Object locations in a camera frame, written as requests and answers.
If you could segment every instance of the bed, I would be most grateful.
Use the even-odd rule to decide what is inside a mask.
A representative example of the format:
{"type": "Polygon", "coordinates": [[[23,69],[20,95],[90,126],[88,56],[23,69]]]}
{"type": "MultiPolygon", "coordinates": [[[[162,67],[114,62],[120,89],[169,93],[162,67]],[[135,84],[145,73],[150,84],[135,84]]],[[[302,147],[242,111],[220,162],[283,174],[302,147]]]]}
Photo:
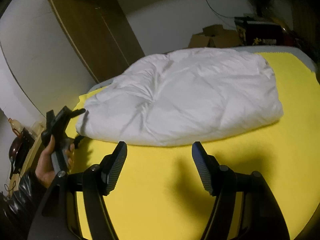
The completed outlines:
{"type": "MultiPolygon", "coordinates": [[[[257,170],[268,182],[290,238],[304,228],[320,202],[320,86],[314,63],[297,48],[240,47],[260,53],[273,67],[284,116],[271,126],[224,140],[203,143],[208,154],[235,172],[257,170]]],[[[76,108],[111,81],[80,96],[76,108]]],[[[67,135],[74,137],[76,118],[67,135]]],[[[115,143],[85,138],[75,152],[72,172],[82,172],[112,153],[115,143]]],[[[191,145],[128,145],[116,189],[105,198],[119,239],[200,239],[214,198],[203,189],[191,145]]],[[[82,193],[77,193],[83,237],[91,239],[82,193]]]]}

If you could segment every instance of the yellow surface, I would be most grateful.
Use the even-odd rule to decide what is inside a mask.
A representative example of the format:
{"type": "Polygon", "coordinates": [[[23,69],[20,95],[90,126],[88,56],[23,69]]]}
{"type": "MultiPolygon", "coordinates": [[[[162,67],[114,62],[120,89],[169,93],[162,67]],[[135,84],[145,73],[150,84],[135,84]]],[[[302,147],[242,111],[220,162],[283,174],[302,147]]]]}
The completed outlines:
{"type": "MultiPolygon", "coordinates": [[[[275,71],[284,116],[274,125],[203,146],[236,172],[263,174],[293,239],[320,202],[320,86],[292,54],[261,55],[275,71]]],[[[76,108],[98,91],[81,96],[76,108]]],[[[75,123],[72,120],[67,129],[71,137],[76,135],[75,123]]],[[[100,163],[115,147],[84,139],[75,152],[73,172],[100,163]]],[[[128,146],[116,189],[105,198],[121,240],[200,239],[213,201],[201,184],[191,146],[128,146]]],[[[81,193],[78,203],[83,236],[91,239],[81,193]]]]}

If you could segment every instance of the metal screw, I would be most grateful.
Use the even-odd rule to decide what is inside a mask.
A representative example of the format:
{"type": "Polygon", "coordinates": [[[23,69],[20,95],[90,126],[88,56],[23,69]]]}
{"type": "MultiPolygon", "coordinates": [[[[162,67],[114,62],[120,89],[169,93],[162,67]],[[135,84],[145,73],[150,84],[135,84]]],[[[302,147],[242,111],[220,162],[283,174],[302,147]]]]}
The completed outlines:
{"type": "Polygon", "coordinates": [[[100,165],[99,165],[99,164],[94,164],[94,165],[92,165],[92,166],[90,167],[90,169],[91,169],[92,171],[96,171],[96,170],[100,169],[100,165]]]}
{"type": "Polygon", "coordinates": [[[66,174],[65,171],[59,171],[59,172],[58,172],[58,177],[59,177],[59,178],[62,178],[65,174],[66,174]]]}
{"type": "Polygon", "coordinates": [[[229,170],[228,166],[226,166],[226,165],[220,165],[220,166],[219,166],[219,169],[220,169],[220,171],[227,171],[227,170],[229,170]]]}
{"type": "Polygon", "coordinates": [[[259,177],[262,176],[261,173],[258,172],[258,171],[254,171],[252,174],[253,174],[255,177],[257,177],[257,178],[259,178],[259,177]]]}

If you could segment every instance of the black leather sleeve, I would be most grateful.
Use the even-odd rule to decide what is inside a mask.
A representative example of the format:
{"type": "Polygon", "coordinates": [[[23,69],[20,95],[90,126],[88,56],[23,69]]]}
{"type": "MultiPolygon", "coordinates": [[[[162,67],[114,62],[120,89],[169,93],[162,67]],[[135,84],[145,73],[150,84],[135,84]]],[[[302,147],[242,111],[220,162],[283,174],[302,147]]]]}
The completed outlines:
{"type": "Polygon", "coordinates": [[[22,176],[19,188],[12,197],[0,199],[0,239],[27,239],[28,232],[46,188],[42,186],[34,171],[22,176]]]}

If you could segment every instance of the folded white quilt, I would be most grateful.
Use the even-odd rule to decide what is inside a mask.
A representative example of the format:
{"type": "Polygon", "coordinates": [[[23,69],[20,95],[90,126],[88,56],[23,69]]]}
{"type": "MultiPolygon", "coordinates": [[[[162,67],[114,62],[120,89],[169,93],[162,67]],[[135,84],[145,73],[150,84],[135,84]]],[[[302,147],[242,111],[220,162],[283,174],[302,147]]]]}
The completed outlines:
{"type": "Polygon", "coordinates": [[[84,108],[76,125],[81,135],[151,146],[225,138],[283,115],[262,56],[212,48],[144,57],[84,108]]]}

